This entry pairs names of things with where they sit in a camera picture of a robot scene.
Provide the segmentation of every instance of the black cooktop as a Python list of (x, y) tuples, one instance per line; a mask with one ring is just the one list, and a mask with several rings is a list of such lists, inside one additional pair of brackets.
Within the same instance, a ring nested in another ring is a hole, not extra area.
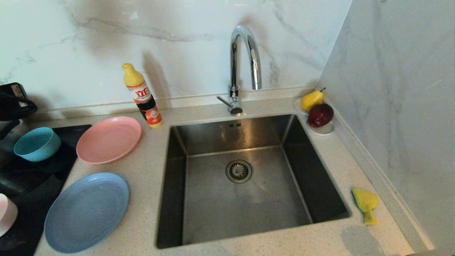
[(16, 157), (0, 168), (0, 193), (18, 208), (15, 223), (0, 237), (0, 255), (32, 256), (43, 234), (44, 222), (52, 203), (77, 158), (76, 145), (91, 125), (54, 128), (62, 146), (51, 158), (32, 163)]

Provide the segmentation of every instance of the pink plate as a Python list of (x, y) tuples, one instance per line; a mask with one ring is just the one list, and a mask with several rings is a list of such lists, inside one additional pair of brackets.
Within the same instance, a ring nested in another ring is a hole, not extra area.
[(82, 135), (76, 152), (87, 163), (109, 163), (131, 152), (139, 142), (141, 133), (141, 125), (134, 118), (108, 118)]

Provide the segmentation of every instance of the teal bowl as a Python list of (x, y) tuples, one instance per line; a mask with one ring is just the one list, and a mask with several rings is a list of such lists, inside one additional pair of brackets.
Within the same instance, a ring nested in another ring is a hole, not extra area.
[(57, 152), (60, 137), (49, 127), (36, 128), (22, 136), (14, 145), (14, 153), (25, 160), (39, 162)]

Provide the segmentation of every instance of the yellow sponge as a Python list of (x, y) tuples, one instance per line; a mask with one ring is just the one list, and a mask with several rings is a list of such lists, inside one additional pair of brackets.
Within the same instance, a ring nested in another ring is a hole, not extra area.
[(354, 195), (355, 203), (364, 214), (364, 224), (379, 224), (379, 220), (373, 216), (373, 209), (379, 204), (378, 195), (373, 192), (357, 188), (352, 189), (352, 194)]

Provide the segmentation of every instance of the drain strainer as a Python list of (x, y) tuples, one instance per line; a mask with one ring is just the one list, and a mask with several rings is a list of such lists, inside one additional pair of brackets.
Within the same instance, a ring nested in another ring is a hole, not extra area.
[(227, 178), (234, 183), (244, 183), (251, 178), (251, 166), (243, 160), (234, 160), (226, 167)]

